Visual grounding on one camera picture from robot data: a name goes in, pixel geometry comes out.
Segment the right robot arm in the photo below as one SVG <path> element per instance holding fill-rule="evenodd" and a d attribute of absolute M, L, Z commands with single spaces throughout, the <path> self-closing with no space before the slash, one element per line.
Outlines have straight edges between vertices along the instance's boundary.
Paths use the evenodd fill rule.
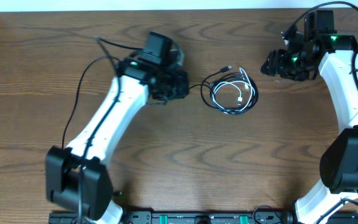
<path fill-rule="evenodd" d="M 338 137 L 319 162 L 320 178 L 280 216 L 282 223 L 350 223 L 339 216 L 348 203 L 358 203 L 358 40 L 339 34 L 334 14 L 324 4 L 300 16 L 304 31 L 292 24 L 283 32 L 286 47 L 273 50 L 261 66 L 267 76 L 301 82 L 322 77 L 337 116 Z"/>

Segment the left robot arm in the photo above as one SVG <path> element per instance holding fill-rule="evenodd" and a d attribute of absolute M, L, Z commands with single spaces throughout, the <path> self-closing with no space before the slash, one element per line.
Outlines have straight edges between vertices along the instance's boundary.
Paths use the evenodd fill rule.
<path fill-rule="evenodd" d="M 149 32 L 143 47 L 130 47 L 120 60 L 96 39 L 114 77 L 108 93 L 89 123 L 68 144 L 52 146 L 45 157 L 46 198 L 68 210 L 51 213 L 50 223 L 120 223 L 124 210 L 109 176 L 114 151 L 134 116 L 152 99 L 153 105 L 183 99 L 189 79 L 182 70 L 184 53 L 177 42 Z"/>

